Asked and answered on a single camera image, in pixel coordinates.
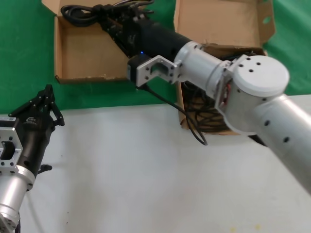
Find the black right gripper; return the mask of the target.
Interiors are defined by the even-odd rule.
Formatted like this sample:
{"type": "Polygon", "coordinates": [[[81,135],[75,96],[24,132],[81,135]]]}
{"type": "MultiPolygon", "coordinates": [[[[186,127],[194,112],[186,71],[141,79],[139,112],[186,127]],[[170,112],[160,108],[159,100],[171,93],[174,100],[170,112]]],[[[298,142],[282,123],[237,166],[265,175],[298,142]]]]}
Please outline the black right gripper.
{"type": "Polygon", "coordinates": [[[181,48],[190,42],[187,37],[170,30],[150,19],[129,20],[121,26],[114,21],[122,21],[144,14],[149,3],[107,4],[100,10],[103,31],[109,34],[121,51],[130,58],[143,52],[155,57],[174,61],[181,48]]]}

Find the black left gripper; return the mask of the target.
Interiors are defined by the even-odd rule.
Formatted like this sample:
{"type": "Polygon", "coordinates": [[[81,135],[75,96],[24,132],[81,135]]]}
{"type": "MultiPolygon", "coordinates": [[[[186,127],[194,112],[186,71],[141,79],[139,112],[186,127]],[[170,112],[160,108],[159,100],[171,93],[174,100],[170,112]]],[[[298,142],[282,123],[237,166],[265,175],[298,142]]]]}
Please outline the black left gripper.
{"type": "Polygon", "coordinates": [[[65,125],[63,115],[55,103],[52,85],[47,84],[34,98],[8,116],[18,118],[23,126],[23,150],[17,164],[36,176],[53,130],[56,126],[65,125]],[[47,114],[50,111],[54,113],[56,120],[47,114]]]}

